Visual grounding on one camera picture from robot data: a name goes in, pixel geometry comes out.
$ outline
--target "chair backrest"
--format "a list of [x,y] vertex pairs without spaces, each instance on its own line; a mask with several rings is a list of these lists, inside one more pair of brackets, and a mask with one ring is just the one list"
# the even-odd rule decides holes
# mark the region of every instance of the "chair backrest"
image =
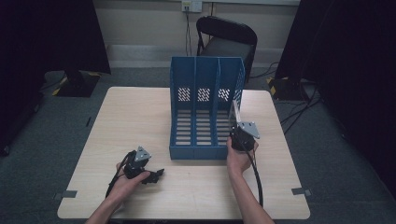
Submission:
[[243,23],[228,21],[214,16],[206,16],[200,18],[196,22],[196,27],[200,42],[202,41],[201,33],[203,33],[222,39],[249,44],[254,46],[254,49],[257,45],[256,33]]

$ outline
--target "finger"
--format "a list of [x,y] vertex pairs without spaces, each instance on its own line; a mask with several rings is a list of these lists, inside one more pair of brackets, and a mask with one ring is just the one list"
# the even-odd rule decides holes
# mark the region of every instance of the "finger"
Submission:
[[253,158],[255,153],[256,153],[256,148],[254,148],[253,150],[250,150],[249,151],[250,157]]
[[254,141],[254,150],[256,151],[256,149],[259,147],[259,144],[256,142],[256,141]]
[[233,153],[233,140],[230,136],[227,138],[227,148],[229,153]]
[[[123,164],[126,164],[126,163],[128,163],[128,159],[126,159],[125,161],[123,161]],[[120,162],[119,162],[119,163],[117,163],[117,165],[116,165],[116,167],[117,167],[117,170],[119,169],[120,165],[121,165],[121,163],[120,163]]]
[[147,177],[149,177],[150,172],[149,171],[145,171],[142,172],[140,175],[137,175],[135,178],[133,178],[134,182],[136,183],[140,183],[142,182],[144,179],[146,179]]
[[124,174],[124,172],[123,172],[123,167],[120,168],[120,166],[121,166],[121,163],[120,163],[120,162],[117,163],[117,165],[116,165],[117,170],[120,169],[120,171],[119,171],[119,173],[118,173],[117,175],[123,175],[123,174]]

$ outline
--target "white wall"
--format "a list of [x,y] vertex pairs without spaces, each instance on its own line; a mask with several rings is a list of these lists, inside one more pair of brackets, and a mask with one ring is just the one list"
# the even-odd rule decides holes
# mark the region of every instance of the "white wall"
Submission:
[[[102,34],[107,45],[154,46],[184,51],[186,15],[179,1],[94,1]],[[190,14],[192,54],[198,35],[195,22],[213,15],[250,26],[259,38],[260,52],[283,49],[297,6],[203,3],[202,13]]]

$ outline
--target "electrical cord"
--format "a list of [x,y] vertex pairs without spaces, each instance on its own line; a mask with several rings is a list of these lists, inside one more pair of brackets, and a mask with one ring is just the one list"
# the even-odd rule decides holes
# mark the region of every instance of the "electrical cord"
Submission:
[[238,140],[239,145],[242,146],[242,149],[245,150],[245,152],[247,153],[248,159],[250,160],[251,166],[253,168],[254,171],[254,175],[256,176],[256,181],[257,181],[257,189],[259,191],[259,204],[262,206],[263,205],[263,199],[262,199],[262,181],[260,180],[260,176],[259,176],[259,172],[257,171],[257,163],[256,163],[256,153],[253,151],[253,156],[254,156],[254,160],[253,158],[251,158],[248,150],[246,149],[246,147],[244,146],[244,144],[242,143],[242,141],[238,138],[238,136],[236,135],[235,138]]
[[299,114],[300,112],[302,112],[304,110],[304,108],[303,109],[301,109],[301,110],[299,110],[299,111],[297,111],[297,112],[295,112],[295,113],[293,113],[293,114],[291,114],[291,112],[290,112],[290,114],[288,115],[288,117],[287,118],[285,118],[285,119],[282,119],[281,121],[280,121],[280,124],[285,124],[289,119],[291,119],[292,117],[294,117],[294,116],[296,116],[297,114]]
[[305,110],[306,110],[308,107],[311,107],[311,106],[313,106],[313,105],[316,105],[318,102],[320,102],[320,98],[319,98],[316,102],[314,102],[314,103],[311,105],[311,102],[312,102],[312,100],[314,99],[314,96],[315,96],[315,93],[317,92],[317,89],[318,89],[318,87],[315,87],[314,93],[312,93],[312,96],[309,98],[308,102],[306,103],[306,106],[305,106],[303,109],[299,110],[298,112],[294,113],[293,115],[290,115],[290,118],[291,118],[291,117],[295,116],[296,114],[298,114],[297,118],[291,123],[291,125],[288,127],[288,129],[286,129],[285,132],[283,132],[283,134],[286,135],[286,133],[290,130],[290,128],[294,125],[294,123],[297,122],[297,120],[300,118],[300,116],[305,112]]
[[257,75],[257,76],[255,76],[255,77],[250,77],[250,78],[265,77],[265,76],[268,76],[268,75],[271,75],[271,74],[275,73],[276,70],[275,70],[275,71],[272,71],[272,72],[269,72],[269,71],[271,70],[271,67],[272,67],[274,64],[277,64],[277,63],[279,63],[279,62],[271,63],[271,64],[270,64],[270,67],[269,67],[269,68],[267,69],[267,71],[265,71],[263,74]]
[[304,105],[305,104],[305,102],[302,102],[302,103],[299,103],[299,104],[294,104],[294,103],[291,103],[291,102],[277,102],[277,103],[274,103],[274,105]]
[[213,7],[215,6],[215,3],[212,2],[212,8],[210,8],[210,16],[213,16]]
[[118,174],[119,174],[121,168],[125,165],[126,159],[129,157],[130,153],[131,153],[131,152],[129,152],[129,153],[124,157],[124,159],[122,160],[122,162],[121,162],[119,168],[117,169],[117,172],[114,174],[113,179],[112,179],[111,182],[108,184],[108,189],[107,189],[107,192],[106,192],[106,197],[108,196],[108,194],[110,194],[111,190],[112,190],[113,187],[114,187],[114,184],[116,184],[116,182],[117,182],[117,180],[120,178],[120,176],[125,175],[125,174],[123,174],[123,175],[118,175]]
[[[302,103],[300,103],[299,105],[306,105],[306,102],[302,102]],[[295,106],[291,109],[291,111],[289,112],[289,115],[290,115],[291,113],[293,113],[293,111],[294,111],[299,105],[295,105]]]
[[189,17],[189,9],[186,8],[186,19],[187,19],[187,30],[186,30],[186,54],[189,56],[189,52],[187,50],[188,43],[190,43],[190,56],[192,56],[191,49],[191,35],[190,35],[190,17]]

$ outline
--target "wooden tabletop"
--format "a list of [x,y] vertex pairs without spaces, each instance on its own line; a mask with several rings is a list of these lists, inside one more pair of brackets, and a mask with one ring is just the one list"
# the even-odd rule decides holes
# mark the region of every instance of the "wooden tabletop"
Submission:
[[[255,121],[261,139],[256,152],[264,209],[273,219],[306,219],[310,211],[285,136],[267,91],[243,91],[242,120]],[[113,218],[240,219],[225,161],[171,161],[168,88],[113,87],[92,127],[63,198],[60,218],[88,218],[105,198],[116,164],[142,146],[152,158],[146,169],[165,172],[157,184],[140,185]],[[253,170],[244,173],[258,198]]]

